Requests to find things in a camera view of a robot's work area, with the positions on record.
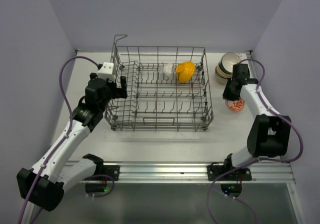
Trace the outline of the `beige speckled bowl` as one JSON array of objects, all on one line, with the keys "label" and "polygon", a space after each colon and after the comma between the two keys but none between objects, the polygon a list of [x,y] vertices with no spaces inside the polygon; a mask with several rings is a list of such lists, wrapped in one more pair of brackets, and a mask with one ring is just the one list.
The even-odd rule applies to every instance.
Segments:
[{"label": "beige speckled bowl", "polygon": [[228,79],[230,79],[230,78],[228,79],[220,78],[219,76],[216,75],[216,73],[214,75],[215,75],[216,81],[221,85],[225,85],[228,82]]}]

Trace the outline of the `beige bowl olive drawing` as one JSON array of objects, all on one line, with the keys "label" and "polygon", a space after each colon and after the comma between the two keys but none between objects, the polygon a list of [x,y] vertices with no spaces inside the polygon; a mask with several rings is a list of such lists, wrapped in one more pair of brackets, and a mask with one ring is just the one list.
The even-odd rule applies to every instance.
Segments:
[{"label": "beige bowl olive drawing", "polygon": [[218,66],[215,67],[215,74],[225,80],[232,77],[232,74],[223,72]]}]

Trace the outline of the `teal and white bowl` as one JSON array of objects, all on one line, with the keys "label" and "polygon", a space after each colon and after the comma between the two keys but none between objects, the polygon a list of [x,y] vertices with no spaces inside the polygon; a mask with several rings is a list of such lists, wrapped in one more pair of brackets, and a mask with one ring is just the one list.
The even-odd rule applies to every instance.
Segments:
[{"label": "teal and white bowl", "polygon": [[218,65],[224,72],[233,73],[233,66],[241,61],[241,58],[233,52],[225,53],[220,59]]}]

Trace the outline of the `cream bowl bird drawing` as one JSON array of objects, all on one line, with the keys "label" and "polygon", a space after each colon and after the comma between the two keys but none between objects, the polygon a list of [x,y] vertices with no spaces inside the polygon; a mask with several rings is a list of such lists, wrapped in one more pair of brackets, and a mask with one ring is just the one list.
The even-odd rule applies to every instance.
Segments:
[{"label": "cream bowl bird drawing", "polygon": [[219,64],[216,66],[216,72],[220,77],[225,79],[232,77],[232,73],[223,71]]}]

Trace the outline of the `white bowl orange pattern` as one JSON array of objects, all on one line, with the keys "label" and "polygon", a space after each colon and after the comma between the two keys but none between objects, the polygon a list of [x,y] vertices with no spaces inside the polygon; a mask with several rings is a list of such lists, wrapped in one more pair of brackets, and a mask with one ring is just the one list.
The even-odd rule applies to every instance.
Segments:
[{"label": "white bowl orange pattern", "polygon": [[234,113],[239,113],[245,107],[245,101],[240,98],[239,100],[231,101],[225,100],[226,107]]}]

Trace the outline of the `small white bowl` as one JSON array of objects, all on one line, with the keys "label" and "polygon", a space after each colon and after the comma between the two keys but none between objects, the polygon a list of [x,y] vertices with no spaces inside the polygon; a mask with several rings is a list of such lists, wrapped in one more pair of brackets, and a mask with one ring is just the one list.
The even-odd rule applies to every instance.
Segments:
[{"label": "small white bowl", "polygon": [[165,78],[169,78],[172,75],[172,63],[164,63],[161,68],[161,73],[164,75]]}]

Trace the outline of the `yellow ribbed bowl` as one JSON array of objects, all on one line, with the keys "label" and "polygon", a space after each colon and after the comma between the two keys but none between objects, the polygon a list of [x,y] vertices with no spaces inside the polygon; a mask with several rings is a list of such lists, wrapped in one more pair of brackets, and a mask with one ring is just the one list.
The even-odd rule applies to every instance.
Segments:
[{"label": "yellow ribbed bowl", "polygon": [[196,65],[192,61],[185,61],[177,65],[176,78],[180,83],[190,81],[196,71]]}]

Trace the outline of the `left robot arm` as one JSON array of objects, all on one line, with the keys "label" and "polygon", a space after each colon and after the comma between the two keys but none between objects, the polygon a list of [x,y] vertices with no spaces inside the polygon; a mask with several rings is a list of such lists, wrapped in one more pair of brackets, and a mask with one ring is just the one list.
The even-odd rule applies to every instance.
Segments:
[{"label": "left robot arm", "polygon": [[63,175],[62,170],[72,153],[86,139],[103,119],[104,112],[113,99],[126,99],[127,79],[120,77],[120,87],[114,80],[91,73],[90,80],[63,133],[30,169],[22,168],[17,173],[21,197],[48,212],[62,201],[65,192],[73,183],[90,177],[99,180],[104,175],[102,159],[86,154],[76,164],[73,174]]}]

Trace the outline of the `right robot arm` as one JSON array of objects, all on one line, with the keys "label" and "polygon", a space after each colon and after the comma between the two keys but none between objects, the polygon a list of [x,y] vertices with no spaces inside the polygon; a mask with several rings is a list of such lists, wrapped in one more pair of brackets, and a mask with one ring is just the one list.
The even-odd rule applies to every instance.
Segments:
[{"label": "right robot arm", "polygon": [[228,79],[222,97],[226,101],[233,102],[244,100],[254,121],[246,146],[238,152],[229,154],[223,162],[223,176],[231,181],[241,174],[241,169],[247,162],[285,155],[291,132],[290,117],[280,115],[267,100],[263,99],[265,96],[258,86],[259,81],[250,77],[248,65],[237,63],[232,69],[232,77]]}]

